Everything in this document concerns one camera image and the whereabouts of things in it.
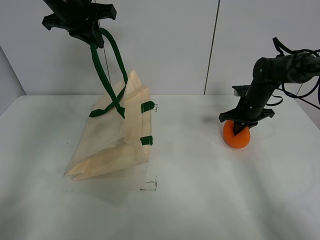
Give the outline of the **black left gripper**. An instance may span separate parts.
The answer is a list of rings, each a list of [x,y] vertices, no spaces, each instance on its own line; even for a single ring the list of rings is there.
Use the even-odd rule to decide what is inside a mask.
[[[46,0],[45,3],[53,11],[42,20],[47,30],[64,29],[89,45],[103,48],[105,42],[98,21],[116,19],[117,11],[113,4],[94,3],[91,0]]]

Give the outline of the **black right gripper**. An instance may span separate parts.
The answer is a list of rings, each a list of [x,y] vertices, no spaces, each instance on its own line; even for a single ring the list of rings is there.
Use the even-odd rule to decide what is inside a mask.
[[[254,127],[259,121],[275,115],[272,109],[265,108],[272,96],[274,84],[251,84],[233,86],[234,95],[240,97],[236,108],[219,115],[221,123],[233,121],[233,134],[236,136],[246,127]]]

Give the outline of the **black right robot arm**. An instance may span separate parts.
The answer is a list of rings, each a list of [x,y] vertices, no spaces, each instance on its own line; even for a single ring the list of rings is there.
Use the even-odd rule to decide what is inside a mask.
[[[250,85],[233,86],[234,94],[240,97],[236,108],[219,115],[221,123],[232,121],[233,133],[237,135],[244,128],[252,128],[259,121],[275,115],[267,109],[274,91],[284,84],[303,84],[320,75],[320,56],[316,52],[296,51],[290,55],[275,58],[260,58],[253,67]]]

